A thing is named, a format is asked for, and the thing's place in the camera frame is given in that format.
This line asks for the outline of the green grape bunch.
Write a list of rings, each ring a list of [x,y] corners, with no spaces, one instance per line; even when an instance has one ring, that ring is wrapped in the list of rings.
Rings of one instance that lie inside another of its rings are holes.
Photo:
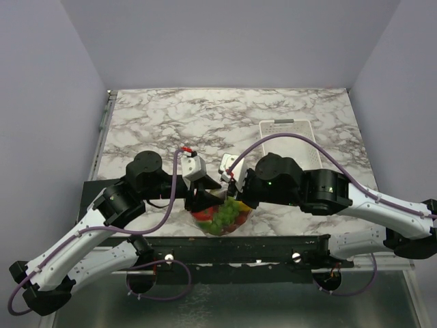
[[[208,232],[215,236],[228,234],[236,229],[236,218],[240,214],[238,202],[229,197],[224,204],[218,206]]]

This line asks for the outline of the red watermelon slice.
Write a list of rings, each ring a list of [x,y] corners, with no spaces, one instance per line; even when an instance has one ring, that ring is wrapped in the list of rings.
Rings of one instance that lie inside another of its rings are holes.
[[[214,218],[214,214],[217,213],[218,209],[218,206],[212,206],[200,212],[192,212],[191,215],[197,222],[212,221]]]

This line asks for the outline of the yellow bell pepper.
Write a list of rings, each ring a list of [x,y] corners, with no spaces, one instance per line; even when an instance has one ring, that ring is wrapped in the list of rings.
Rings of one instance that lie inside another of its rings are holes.
[[[240,212],[249,212],[251,210],[251,208],[243,202],[238,202],[238,206]]]

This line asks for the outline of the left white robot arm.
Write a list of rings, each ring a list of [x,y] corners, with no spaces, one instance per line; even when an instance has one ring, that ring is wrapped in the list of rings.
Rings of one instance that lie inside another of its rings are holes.
[[[103,189],[85,216],[51,248],[9,267],[17,284],[8,300],[9,313],[47,316],[67,304],[73,292],[103,275],[146,268],[151,253],[144,236],[164,226],[175,200],[183,199],[187,210],[199,212],[222,202],[211,193],[220,188],[208,175],[205,161],[189,148],[174,152],[170,174],[163,170],[158,153],[138,153],[126,173]],[[146,230],[127,229],[145,213],[147,203],[161,199],[169,204],[159,223]]]

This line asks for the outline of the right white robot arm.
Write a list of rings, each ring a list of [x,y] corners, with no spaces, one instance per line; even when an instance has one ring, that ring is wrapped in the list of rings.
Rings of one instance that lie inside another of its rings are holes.
[[[436,203],[406,202],[378,193],[330,169],[303,170],[289,157],[269,153],[255,169],[231,156],[221,162],[228,193],[250,208],[261,203],[298,207],[313,216],[348,216],[371,223],[365,230],[331,234],[313,251],[315,262],[329,267],[359,254],[391,251],[423,260],[436,255]]]

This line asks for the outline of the clear zip top bag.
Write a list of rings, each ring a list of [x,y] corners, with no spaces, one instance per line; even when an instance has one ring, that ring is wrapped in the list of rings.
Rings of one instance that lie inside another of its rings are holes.
[[[211,236],[224,236],[242,226],[253,214],[253,209],[227,195],[225,191],[215,192],[223,203],[197,213],[191,212],[195,225]]]

